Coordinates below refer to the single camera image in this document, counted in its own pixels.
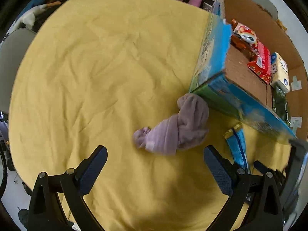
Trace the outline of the purple cloth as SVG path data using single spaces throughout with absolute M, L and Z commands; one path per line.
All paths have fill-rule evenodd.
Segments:
M 175 155 L 200 145 L 207 133 L 209 107 L 203 98 L 187 93 L 177 100 L 178 113 L 158 123 L 154 128 L 144 127 L 134 132 L 137 148 L 150 153 Z

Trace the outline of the blue snack packet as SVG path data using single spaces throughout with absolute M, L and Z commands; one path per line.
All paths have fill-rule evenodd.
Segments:
M 229 146 L 234 162 L 250 174 L 251 171 L 246 156 L 246 142 L 242 123 L 237 123 L 227 130 L 224 133 L 224 138 Z

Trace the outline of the orange panda snack bag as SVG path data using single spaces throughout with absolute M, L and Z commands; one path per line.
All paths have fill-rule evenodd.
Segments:
M 258 54 L 256 33 L 235 19 L 232 19 L 231 26 L 233 30 L 231 44 L 240 51 L 248 50 Z

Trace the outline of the yellow tablecloth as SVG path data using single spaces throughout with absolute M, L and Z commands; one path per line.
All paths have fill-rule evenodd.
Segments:
M 178 112 L 208 12 L 176 0 L 69 0 L 43 24 L 18 69 L 9 110 L 14 167 L 33 188 L 103 145 L 108 160 L 85 202 L 105 230 L 206 230 L 227 196 L 204 163 L 231 159 L 234 118 L 209 113 L 200 146 L 162 156 L 133 133 Z

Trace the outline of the red snack packet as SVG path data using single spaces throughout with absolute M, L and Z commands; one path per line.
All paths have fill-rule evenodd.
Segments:
M 271 58 L 270 50 L 257 40 L 255 48 L 252 48 L 252 55 L 247 67 L 251 69 L 266 84 L 271 82 Z

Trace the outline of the blue printed cardboard box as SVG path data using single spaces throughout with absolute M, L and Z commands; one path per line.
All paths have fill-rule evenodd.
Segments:
M 291 122 L 272 109 L 273 91 L 248 68 L 248 57 L 231 45 L 231 21 L 256 32 L 271 52 L 280 54 L 289 72 L 287 93 Z M 307 72 L 294 44 L 278 24 L 252 0 L 216 0 L 193 74 L 190 91 L 223 114 L 286 142 L 307 139 Z

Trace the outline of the green snack bag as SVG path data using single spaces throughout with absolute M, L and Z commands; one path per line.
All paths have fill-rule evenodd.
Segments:
M 291 116 L 289 114 L 289 105 L 286 94 L 282 89 L 275 85 L 273 88 L 273 111 L 288 125 L 291 124 Z

